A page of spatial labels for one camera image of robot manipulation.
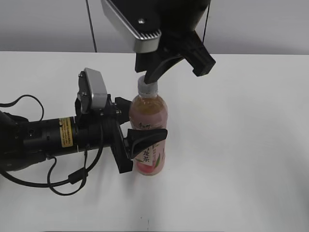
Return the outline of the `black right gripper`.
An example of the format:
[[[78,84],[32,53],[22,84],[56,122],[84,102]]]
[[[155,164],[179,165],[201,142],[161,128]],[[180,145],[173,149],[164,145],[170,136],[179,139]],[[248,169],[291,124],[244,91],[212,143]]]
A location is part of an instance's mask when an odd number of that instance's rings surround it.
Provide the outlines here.
[[[185,59],[195,76],[207,75],[215,60],[196,33],[209,0],[157,0],[161,38],[156,51],[137,53],[135,71],[145,72],[144,82],[152,84]]]

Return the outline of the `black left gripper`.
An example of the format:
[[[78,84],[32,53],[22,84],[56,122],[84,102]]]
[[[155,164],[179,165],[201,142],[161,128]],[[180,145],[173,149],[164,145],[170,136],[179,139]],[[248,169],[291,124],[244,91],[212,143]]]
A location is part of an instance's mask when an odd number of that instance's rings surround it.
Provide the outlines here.
[[[133,161],[139,153],[167,138],[167,129],[127,131],[127,147],[121,125],[128,122],[131,101],[116,97],[112,101],[108,95],[104,109],[90,110],[82,114],[81,104],[75,100],[75,141],[82,150],[97,149],[94,161],[86,168],[90,172],[98,163],[103,148],[110,147],[119,173],[133,170]]]

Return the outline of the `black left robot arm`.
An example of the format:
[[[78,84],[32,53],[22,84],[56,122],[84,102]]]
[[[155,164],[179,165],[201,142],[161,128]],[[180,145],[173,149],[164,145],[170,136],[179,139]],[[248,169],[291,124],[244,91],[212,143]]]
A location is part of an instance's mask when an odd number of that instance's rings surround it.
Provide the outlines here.
[[[108,99],[103,109],[82,111],[75,101],[76,116],[29,122],[21,116],[0,114],[0,166],[19,171],[51,157],[100,147],[110,147],[119,173],[131,172],[133,159],[142,151],[166,139],[166,129],[127,131],[131,102],[117,97]]]

